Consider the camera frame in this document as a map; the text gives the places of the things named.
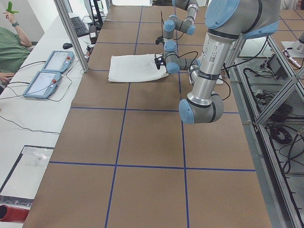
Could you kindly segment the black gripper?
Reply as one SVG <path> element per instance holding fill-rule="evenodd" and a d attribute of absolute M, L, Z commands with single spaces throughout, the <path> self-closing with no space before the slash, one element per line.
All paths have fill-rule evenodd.
<path fill-rule="evenodd" d="M 166 66 L 166 62 L 165 62 L 165 59 L 164 59 L 164 56 L 162 53 L 155 53 L 154 54 L 154 62 L 155 62 L 155 65 L 157 67 L 158 70 L 160 70 L 160 67 L 162 66 Z"/>
<path fill-rule="evenodd" d="M 156 44 L 156 45 L 164 44 L 164 38 L 163 38 L 163 36 L 157 37 L 157 39 L 156 39 L 156 41 L 155 41 L 155 44 Z"/>

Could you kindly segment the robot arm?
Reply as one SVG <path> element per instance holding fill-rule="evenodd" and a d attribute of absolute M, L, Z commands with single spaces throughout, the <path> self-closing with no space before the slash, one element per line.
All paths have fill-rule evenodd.
<path fill-rule="evenodd" d="M 194 86 L 186 99 L 179 103 L 181 120 L 187 124 L 211 123 L 223 114 L 222 98 L 214 92 L 231 44 L 240 36 L 244 39 L 265 37 L 275 33 L 279 25 L 279 0 L 213 0 L 205 14 L 208 28 L 203 45 L 202 60 L 181 58 L 173 40 L 175 30 L 192 35 L 199 10 L 195 0 L 174 0 L 173 6 L 187 11 L 185 20 L 171 15 L 163 25 L 162 57 L 154 59 L 158 68 L 164 65 L 167 73 L 188 70 Z"/>
<path fill-rule="evenodd" d="M 199 6 L 196 0 L 172 0 L 172 5 L 187 11 L 187 16 L 184 20 L 179 19 L 176 15 L 170 15 L 167 20 L 161 20 L 162 35 L 157 37 L 155 44 L 164 44 L 166 41 L 174 40 L 174 31 L 179 31 L 183 34 L 193 35 L 196 26 L 194 20 L 199 11 Z"/>

